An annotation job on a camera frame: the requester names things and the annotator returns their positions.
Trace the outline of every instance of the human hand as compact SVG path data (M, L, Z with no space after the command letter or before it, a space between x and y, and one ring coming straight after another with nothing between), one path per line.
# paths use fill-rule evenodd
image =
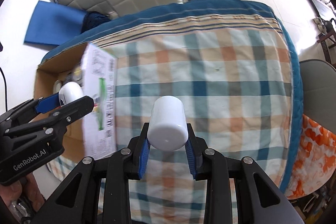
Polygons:
M35 211L38 211L44 204L44 198L40 193L33 173L26 176L27 183L22 186L19 181L9 186L0 185L0 196L8 207L12 201L17 200L22 192L31 201Z

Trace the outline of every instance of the blue gripper pad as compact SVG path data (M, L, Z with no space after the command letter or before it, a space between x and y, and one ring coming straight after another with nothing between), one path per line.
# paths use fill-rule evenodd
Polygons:
M188 138L187 142L184 145L185 148L185 152L187 154L187 160L188 160L188 164L189 164L189 170L190 173L193 175L193 178L195 179L196 175L197 175L197 171L196 171L196 158L191 146L191 141Z
M60 106L58 99L58 92L39 101L38 105L35 107L37 113L47 113Z
M141 154L140 154L140 159L139 159L139 178L142 179L143 175L146 172L146 166L147 166L147 161L148 161L148 156L149 156L149 150L151 148L151 144L147 140L147 138L144 140L142 149L141 149Z

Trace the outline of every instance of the orange floral fabric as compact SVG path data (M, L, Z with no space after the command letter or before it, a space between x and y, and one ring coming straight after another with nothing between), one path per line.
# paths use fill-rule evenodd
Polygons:
M336 168L336 135L303 115L300 145L285 191L288 199L306 196L325 184Z

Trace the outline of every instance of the white rounded object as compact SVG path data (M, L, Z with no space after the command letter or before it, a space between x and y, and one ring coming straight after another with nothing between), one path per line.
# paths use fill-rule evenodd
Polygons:
M162 151L174 151L185 145L188 129L179 99L163 96L154 102L147 138L152 146Z
M84 96L82 88L76 82L68 82L58 92L61 106L71 103Z

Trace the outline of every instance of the bed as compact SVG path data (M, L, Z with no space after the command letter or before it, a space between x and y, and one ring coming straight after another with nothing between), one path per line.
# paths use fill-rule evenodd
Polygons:
M118 149L140 134L158 97L173 95L209 147L254 158L285 192L302 132L303 88L294 45L270 7L242 0L157 6L89 30L42 62L88 41L118 57ZM62 180L75 164L60 156L47 167ZM145 179L129 184L132 219L200 223L205 187L192 180L183 149L153 149ZM231 193L236 222L233 184Z

